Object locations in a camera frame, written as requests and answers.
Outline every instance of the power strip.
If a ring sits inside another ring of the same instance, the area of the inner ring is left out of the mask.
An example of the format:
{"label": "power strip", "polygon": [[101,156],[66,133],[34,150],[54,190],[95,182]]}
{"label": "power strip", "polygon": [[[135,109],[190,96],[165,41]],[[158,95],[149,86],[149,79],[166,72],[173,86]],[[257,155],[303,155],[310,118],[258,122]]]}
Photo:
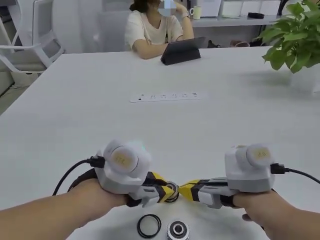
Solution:
{"label": "power strip", "polygon": [[203,93],[198,92],[172,92],[162,94],[140,94],[134,96],[131,103],[160,102],[160,101],[181,101],[181,100],[199,100],[205,98]]}

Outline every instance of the tablet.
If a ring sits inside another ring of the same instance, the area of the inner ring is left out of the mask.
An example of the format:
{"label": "tablet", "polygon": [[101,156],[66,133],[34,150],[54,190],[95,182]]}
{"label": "tablet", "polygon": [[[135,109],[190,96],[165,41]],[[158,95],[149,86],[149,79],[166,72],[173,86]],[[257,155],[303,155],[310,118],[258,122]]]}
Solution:
{"label": "tablet", "polygon": [[170,42],[164,50],[161,62],[165,65],[171,65],[201,58],[199,49],[202,47],[205,39],[202,36]]}

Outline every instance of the floor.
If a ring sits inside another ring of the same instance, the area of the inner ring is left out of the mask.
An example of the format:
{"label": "floor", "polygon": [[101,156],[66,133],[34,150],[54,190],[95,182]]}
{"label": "floor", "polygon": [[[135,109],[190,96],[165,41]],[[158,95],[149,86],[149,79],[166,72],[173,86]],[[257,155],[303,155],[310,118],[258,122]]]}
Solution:
{"label": "floor", "polygon": [[17,100],[21,94],[28,88],[28,86],[17,89],[9,89],[2,97],[0,97],[0,115],[4,113],[11,104]]}

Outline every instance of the metal bearing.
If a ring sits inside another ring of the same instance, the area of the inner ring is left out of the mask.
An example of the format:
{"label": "metal bearing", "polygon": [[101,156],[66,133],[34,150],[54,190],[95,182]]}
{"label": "metal bearing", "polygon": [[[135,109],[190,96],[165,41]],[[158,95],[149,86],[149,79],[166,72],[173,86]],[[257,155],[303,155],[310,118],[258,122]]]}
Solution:
{"label": "metal bearing", "polygon": [[168,240],[188,240],[190,228],[186,223],[175,220],[168,224],[166,234]]}
{"label": "metal bearing", "polygon": [[172,194],[167,200],[165,200],[165,202],[174,203],[179,198],[179,192],[178,192],[179,186],[172,181],[168,181],[166,186],[172,189],[174,191],[174,194]]}

